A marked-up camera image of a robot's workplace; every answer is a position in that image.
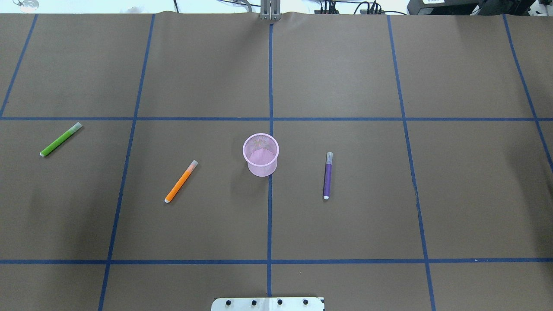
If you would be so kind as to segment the orange marker pen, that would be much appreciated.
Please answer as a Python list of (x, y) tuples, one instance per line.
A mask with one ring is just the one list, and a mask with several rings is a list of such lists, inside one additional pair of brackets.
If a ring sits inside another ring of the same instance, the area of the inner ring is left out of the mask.
[(190, 177), (194, 169), (198, 165), (198, 161), (193, 160), (189, 166), (186, 168), (184, 173), (182, 173), (181, 177), (178, 179), (178, 181), (175, 183), (174, 187), (172, 187), (171, 191), (166, 195), (164, 198), (164, 203), (171, 203), (174, 197), (177, 195), (178, 191), (183, 187), (187, 179)]

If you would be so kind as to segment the purple marker pen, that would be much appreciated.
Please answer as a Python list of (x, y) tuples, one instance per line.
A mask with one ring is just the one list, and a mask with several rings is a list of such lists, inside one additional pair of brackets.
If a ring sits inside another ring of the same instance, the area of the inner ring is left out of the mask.
[(333, 152), (327, 152), (326, 163), (324, 166), (324, 185), (323, 185), (324, 200), (330, 199), (330, 195), (331, 195), (332, 163), (333, 163)]

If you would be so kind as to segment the aluminium frame post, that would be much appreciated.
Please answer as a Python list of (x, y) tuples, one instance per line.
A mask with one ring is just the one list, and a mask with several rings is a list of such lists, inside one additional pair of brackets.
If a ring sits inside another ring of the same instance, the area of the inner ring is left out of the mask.
[(280, 0), (261, 0), (260, 4), (260, 19), (266, 21), (280, 20), (281, 14), (281, 1)]

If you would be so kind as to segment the green marker pen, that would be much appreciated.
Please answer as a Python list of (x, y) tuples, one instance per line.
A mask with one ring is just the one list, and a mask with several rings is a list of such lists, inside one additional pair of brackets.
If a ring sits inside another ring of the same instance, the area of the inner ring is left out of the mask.
[(45, 147), (40, 153), (40, 157), (47, 157), (53, 150), (61, 146), (66, 140), (68, 140), (73, 134), (75, 134), (83, 125), (80, 122), (75, 123), (71, 128), (63, 132), (61, 136), (53, 140), (47, 147)]

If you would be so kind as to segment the pink mesh pen holder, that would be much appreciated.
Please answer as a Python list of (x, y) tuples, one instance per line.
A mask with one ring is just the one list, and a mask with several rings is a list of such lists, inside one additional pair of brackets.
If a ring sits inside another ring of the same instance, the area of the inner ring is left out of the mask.
[(266, 133), (249, 136), (242, 147), (249, 171), (257, 177), (268, 177), (278, 166), (279, 144)]

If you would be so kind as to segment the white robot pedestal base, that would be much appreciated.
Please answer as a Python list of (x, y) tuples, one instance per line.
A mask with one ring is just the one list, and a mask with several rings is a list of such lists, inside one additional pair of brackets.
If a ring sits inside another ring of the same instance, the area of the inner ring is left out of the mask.
[(324, 311), (319, 297), (247, 297), (217, 298), (212, 311)]

